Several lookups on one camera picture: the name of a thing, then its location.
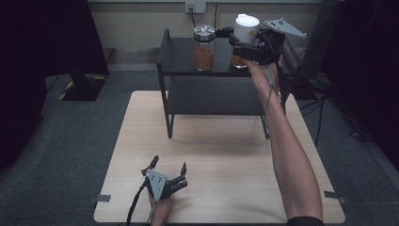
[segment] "wooden table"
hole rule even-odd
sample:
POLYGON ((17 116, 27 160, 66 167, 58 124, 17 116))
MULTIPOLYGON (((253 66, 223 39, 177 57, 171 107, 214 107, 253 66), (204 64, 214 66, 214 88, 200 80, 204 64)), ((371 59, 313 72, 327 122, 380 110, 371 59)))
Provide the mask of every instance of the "wooden table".
MULTIPOLYGON (((305 122, 290 97, 287 117, 305 148, 322 194, 326 223, 344 222, 305 122)), ((172 196, 169 223, 285 223, 279 188, 272 166, 269 140, 258 116, 179 115, 173 138, 166 136, 160 91, 135 91, 105 176, 94 218, 124 222, 138 188, 141 170, 159 155, 156 170, 172 179, 187 164, 188 187, 172 196)), ((147 191, 141 193, 132 222, 146 222, 150 213, 147 191)))

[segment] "carpeted floor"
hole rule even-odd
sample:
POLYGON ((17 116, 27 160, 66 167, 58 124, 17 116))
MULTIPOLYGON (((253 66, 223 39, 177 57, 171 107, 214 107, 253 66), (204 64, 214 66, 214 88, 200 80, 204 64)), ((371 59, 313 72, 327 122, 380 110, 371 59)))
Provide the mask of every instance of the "carpeted floor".
MULTIPOLYGON (((51 87, 38 124, 16 163, 0 171, 1 225, 106 225, 93 219, 120 126, 135 90, 158 90, 157 72, 112 72, 96 102, 63 102, 69 76, 49 77, 51 87)), ((311 101, 298 100, 302 106, 311 101)), ((319 108, 302 110, 313 140, 319 108)), ((342 225, 396 226, 397 171, 377 145, 349 136, 353 125, 326 101, 317 150, 335 191, 343 198, 342 225)))

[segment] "white lid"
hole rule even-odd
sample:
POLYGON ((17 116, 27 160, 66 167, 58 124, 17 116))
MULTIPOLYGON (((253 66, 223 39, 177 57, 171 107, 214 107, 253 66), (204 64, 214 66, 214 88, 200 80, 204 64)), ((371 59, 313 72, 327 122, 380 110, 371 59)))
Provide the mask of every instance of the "white lid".
POLYGON ((246 14, 238 14, 235 21, 241 26, 257 26, 259 24, 259 20, 256 17, 248 16, 246 14))

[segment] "beige wall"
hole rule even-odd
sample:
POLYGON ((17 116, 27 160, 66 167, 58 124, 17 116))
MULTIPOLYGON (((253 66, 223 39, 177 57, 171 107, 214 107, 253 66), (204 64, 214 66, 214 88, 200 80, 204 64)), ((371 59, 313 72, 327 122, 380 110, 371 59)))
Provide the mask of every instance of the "beige wall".
MULTIPOLYGON (((172 37, 192 37, 193 23, 184 13, 184 3, 94 3, 90 8, 103 48, 157 48, 165 28, 172 37)), ((207 3, 206 14, 195 14, 196 25, 215 28, 233 26, 237 14, 245 13, 263 22, 283 17, 311 35, 319 4, 223 4, 207 3)), ((290 38, 295 47, 309 39, 290 38)))

